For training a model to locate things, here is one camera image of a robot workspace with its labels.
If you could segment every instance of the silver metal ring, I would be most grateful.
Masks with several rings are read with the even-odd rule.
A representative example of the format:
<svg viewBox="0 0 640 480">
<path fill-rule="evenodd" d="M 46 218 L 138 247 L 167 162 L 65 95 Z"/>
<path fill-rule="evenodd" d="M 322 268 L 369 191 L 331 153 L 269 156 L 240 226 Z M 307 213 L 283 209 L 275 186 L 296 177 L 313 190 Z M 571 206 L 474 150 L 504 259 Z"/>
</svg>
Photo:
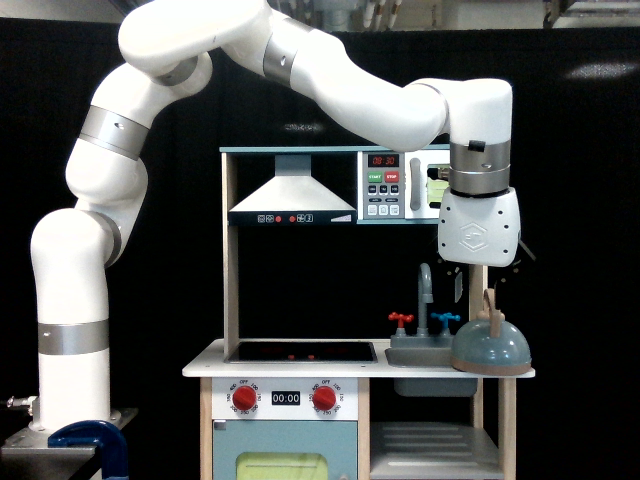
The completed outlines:
<svg viewBox="0 0 640 480">
<path fill-rule="evenodd" d="M 175 87 L 187 80 L 191 74 L 196 71 L 197 66 L 198 57 L 187 58 L 176 65 L 170 72 L 157 77 L 151 77 L 151 81 L 165 87 Z"/>
<path fill-rule="evenodd" d="M 38 353 L 81 355 L 109 348 L 109 320 L 78 324 L 38 323 Z"/>
<path fill-rule="evenodd" d="M 79 138 L 132 160 L 138 160 L 149 129 L 128 118 L 91 106 Z"/>
<path fill-rule="evenodd" d="M 285 18 L 276 25 L 267 43 L 262 61 L 264 76 L 270 80 L 291 86 L 291 69 L 302 38 L 313 28 L 292 18 Z"/>
<path fill-rule="evenodd" d="M 509 188 L 511 140 L 495 145 L 451 144 L 449 185 L 456 192 L 484 195 Z"/>
<path fill-rule="evenodd" d="M 113 250 L 111 250 L 111 255 L 104 263 L 104 268 L 108 268 L 114 264 L 118 255 L 120 255 L 120 251 L 122 250 L 122 234 L 120 233 L 120 229 L 116 222 L 114 222 L 110 217 L 107 217 L 104 213 L 94 212 L 90 210 L 82 210 L 84 213 L 93 217 L 98 223 L 106 224 L 106 226 L 111 230 L 113 234 Z"/>
</svg>

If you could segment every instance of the white countertop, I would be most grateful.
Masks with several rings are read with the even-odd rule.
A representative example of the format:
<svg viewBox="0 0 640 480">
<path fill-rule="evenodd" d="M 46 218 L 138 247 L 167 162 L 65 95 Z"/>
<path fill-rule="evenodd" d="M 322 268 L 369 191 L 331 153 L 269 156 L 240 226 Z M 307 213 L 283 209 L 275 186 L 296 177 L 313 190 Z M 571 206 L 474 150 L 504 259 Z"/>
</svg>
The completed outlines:
<svg viewBox="0 0 640 480">
<path fill-rule="evenodd" d="M 254 341 L 262 339 L 243 339 Z M 358 340 L 371 342 L 376 362 L 370 363 L 332 363 L 332 362 L 282 362 L 282 363 L 224 363 L 224 340 L 215 340 L 189 365 L 182 369 L 185 377 L 362 377 L 362 378 L 499 378 L 492 375 L 477 375 L 461 372 L 453 367 L 393 367 L 387 362 L 384 351 L 389 348 L 389 340 Z M 532 368 L 527 373 L 509 378 L 531 378 L 535 376 Z"/>
</svg>

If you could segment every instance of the stovetop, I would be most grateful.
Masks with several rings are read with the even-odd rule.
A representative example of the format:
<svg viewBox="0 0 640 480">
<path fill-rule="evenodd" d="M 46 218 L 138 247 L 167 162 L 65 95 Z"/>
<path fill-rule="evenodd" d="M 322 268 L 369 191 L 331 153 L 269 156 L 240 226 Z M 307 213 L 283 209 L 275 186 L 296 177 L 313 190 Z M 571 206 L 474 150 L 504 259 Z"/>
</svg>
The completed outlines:
<svg viewBox="0 0 640 480">
<path fill-rule="evenodd" d="M 241 342 L 225 363 L 374 363 L 371 342 Z"/>
</svg>

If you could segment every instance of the microwave handle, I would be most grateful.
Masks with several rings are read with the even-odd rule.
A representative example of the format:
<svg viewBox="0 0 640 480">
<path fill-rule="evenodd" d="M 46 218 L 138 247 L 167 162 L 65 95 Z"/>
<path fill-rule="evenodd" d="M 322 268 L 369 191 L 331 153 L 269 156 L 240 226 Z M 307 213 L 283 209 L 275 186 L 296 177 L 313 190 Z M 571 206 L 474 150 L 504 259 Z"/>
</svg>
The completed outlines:
<svg viewBox="0 0 640 480">
<path fill-rule="evenodd" d="M 411 169 L 411 202 L 409 206 L 414 212 L 420 210 L 420 159 L 412 158 L 409 162 Z"/>
</svg>

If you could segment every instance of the digital clock display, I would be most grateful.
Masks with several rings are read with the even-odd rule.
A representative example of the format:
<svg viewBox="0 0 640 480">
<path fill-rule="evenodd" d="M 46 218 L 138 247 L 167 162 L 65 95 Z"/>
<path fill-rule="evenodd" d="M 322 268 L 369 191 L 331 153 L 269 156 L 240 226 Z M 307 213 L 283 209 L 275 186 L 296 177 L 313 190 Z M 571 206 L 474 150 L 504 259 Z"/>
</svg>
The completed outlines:
<svg viewBox="0 0 640 480">
<path fill-rule="evenodd" d="M 300 392 L 271 392 L 271 405 L 300 405 Z"/>
<path fill-rule="evenodd" d="M 369 168 L 399 168 L 400 155 L 394 154 L 376 154 L 369 155 Z"/>
</svg>

